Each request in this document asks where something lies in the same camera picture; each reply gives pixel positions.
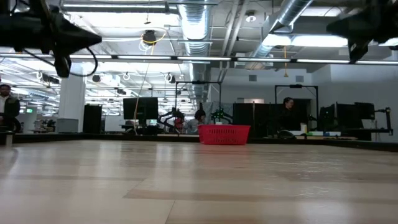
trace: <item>person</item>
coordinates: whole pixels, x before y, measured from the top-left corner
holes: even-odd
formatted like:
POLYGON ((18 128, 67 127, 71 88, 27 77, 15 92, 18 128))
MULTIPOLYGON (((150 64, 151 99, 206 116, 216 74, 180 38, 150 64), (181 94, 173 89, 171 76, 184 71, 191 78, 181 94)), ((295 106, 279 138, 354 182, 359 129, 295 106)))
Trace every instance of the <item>person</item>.
POLYGON ((11 87, 7 84, 0 85, 0 125, 14 129, 16 116, 19 115, 21 105, 16 97, 10 95, 11 87))
POLYGON ((200 109, 195 113, 195 119, 188 121, 184 130, 187 131, 187 134, 198 134, 198 125, 205 124, 206 113, 204 110, 200 109))
POLYGON ((284 105, 279 116, 279 126, 281 130, 299 131, 300 120, 293 110, 294 100, 290 97, 284 98, 284 105))

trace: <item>overhead rail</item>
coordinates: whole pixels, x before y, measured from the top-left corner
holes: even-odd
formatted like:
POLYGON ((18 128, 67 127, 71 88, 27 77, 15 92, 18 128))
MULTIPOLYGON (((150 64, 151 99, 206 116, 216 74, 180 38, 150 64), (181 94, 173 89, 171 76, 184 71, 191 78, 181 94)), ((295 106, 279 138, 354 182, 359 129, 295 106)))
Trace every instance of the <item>overhead rail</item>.
MULTIPOLYGON (((52 55, 37 54, 36 56, 44 59, 53 59, 52 55)), ((21 58, 34 59, 28 54, 0 53, 3 58, 21 58)), ((72 60, 84 60, 89 62, 92 60, 91 55, 71 55, 72 60)), ((359 60, 352 63, 350 60, 333 60, 333 59, 308 59, 308 58, 250 58, 250 57, 195 57, 195 56, 164 56, 164 55, 96 55, 99 61, 129 61, 129 62, 164 62, 164 61, 181 61, 181 62, 274 62, 274 63, 311 63, 311 64, 339 64, 339 65, 398 65, 398 61, 391 60, 359 60)))

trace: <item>speaker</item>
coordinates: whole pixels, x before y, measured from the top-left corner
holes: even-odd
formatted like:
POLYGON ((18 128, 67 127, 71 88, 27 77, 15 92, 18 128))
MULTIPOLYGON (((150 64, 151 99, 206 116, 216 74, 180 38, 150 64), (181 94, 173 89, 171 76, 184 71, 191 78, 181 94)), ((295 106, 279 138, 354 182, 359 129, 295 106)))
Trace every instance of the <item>speaker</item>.
POLYGON ((83 120, 83 132, 88 134, 101 133, 102 105, 86 105, 83 120))

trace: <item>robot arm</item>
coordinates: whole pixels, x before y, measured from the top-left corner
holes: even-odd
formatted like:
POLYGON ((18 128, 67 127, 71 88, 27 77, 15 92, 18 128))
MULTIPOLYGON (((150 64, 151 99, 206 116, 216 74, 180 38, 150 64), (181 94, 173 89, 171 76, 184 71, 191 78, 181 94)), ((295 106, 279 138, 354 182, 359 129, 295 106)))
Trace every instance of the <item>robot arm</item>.
POLYGON ((69 77, 72 64, 69 55, 101 43, 102 37, 71 24, 58 7, 50 10, 45 0, 30 0, 29 6, 27 12, 10 14, 8 0, 2 0, 0 46, 12 47, 16 52, 26 48, 40 49, 43 54, 52 51, 58 76, 69 77))

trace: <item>red basket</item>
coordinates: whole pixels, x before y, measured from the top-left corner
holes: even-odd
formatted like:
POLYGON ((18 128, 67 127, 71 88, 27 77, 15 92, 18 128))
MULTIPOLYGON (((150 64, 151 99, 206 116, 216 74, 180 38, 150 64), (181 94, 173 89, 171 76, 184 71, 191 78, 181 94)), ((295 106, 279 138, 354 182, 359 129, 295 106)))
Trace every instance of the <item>red basket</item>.
POLYGON ((244 145, 248 141, 250 126, 244 125, 199 125, 202 144, 244 145))

